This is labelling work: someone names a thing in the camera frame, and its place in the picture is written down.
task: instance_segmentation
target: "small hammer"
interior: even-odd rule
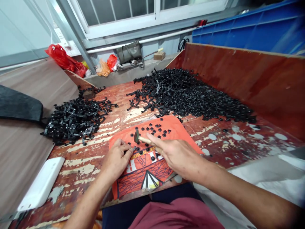
[[[136,130],[136,132],[134,133],[133,140],[134,140],[135,143],[138,143],[139,141],[142,141],[142,142],[145,142],[149,145],[152,145],[156,148],[156,151],[158,153],[162,153],[162,149],[159,148],[158,146],[156,146],[151,140],[141,137],[140,134],[139,134],[139,130]]]

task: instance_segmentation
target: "white pipe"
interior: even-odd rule
[[[162,36],[159,36],[159,37],[154,37],[154,38],[149,38],[149,39],[141,40],[139,42],[141,44],[144,44],[144,43],[148,43],[148,42],[151,42],[151,41],[157,41],[157,40],[165,39],[165,38],[168,38],[168,37],[173,37],[173,36],[176,36],[176,35],[180,35],[180,34],[183,34],[183,33],[191,32],[194,29],[196,29],[196,27],[193,27],[193,28],[190,28],[190,29],[186,29],[186,30],[181,30],[181,31],[170,33],[170,34],[166,34],[166,35],[162,35]],[[123,44],[123,45],[114,45],[114,46],[110,46],[110,47],[93,49],[93,50],[88,50],[87,53],[90,54],[90,53],[108,51],[108,50],[120,48],[120,47],[125,46],[125,45],[129,45],[129,44],[131,44],[131,43],[127,43],[127,44]]]
[[[12,69],[12,68],[17,68],[17,67],[22,67],[22,66],[34,64],[34,63],[36,63],[38,61],[41,61],[41,59],[40,60],[33,60],[33,61],[22,63],[22,64],[17,64],[17,65],[11,65],[11,66],[7,66],[7,67],[3,67],[3,68],[0,68],[0,71],[4,71],[4,70]]]
[[[157,41],[157,40],[165,39],[165,38],[168,38],[168,37],[174,37],[176,35],[180,35],[180,34],[183,34],[183,33],[191,32],[194,29],[196,29],[196,27],[193,27],[193,28],[190,28],[190,29],[186,29],[186,30],[181,30],[181,31],[170,33],[170,34],[166,34],[166,35],[162,35],[162,36],[159,36],[159,37],[154,37],[154,38],[149,38],[149,39],[141,40],[139,42],[141,44],[144,44],[144,43],[148,43],[148,42],[151,42],[151,41]],[[87,53],[90,54],[90,53],[108,51],[108,50],[120,48],[120,47],[128,45],[128,44],[131,44],[131,43],[127,43],[127,44],[124,44],[124,45],[114,45],[114,46],[105,47],[105,48],[88,50]],[[34,61],[22,63],[22,64],[17,64],[17,65],[11,65],[11,66],[7,66],[7,67],[3,67],[3,68],[0,68],[0,71],[12,69],[12,68],[17,68],[17,67],[22,67],[22,66],[25,66],[25,65],[34,64],[34,63],[36,63],[38,61],[41,61],[41,60],[34,60]]]

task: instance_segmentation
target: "gray cloth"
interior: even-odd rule
[[[0,85],[0,118],[41,123],[42,113],[39,100]]]

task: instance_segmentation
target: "hammer head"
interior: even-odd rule
[[[133,140],[135,143],[138,143],[139,142],[139,130],[136,130],[136,132],[134,133],[134,136],[133,136]]]

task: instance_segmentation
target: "hammer handle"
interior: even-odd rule
[[[154,146],[154,147],[156,148],[156,151],[157,151],[158,153],[161,153],[161,152],[162,152],[162,149],[159,148],[158,146],[156,146],[151,140],[149,140],[149,139],[147,139],[147,138],[143,138],[143,137],[141,137],[141,136],[139,136],[138,139],[139,139],[139,141],[142,141],[142,142],[145,142],[145,143],[147,143],[147,144],[149,144],[149,145]]]

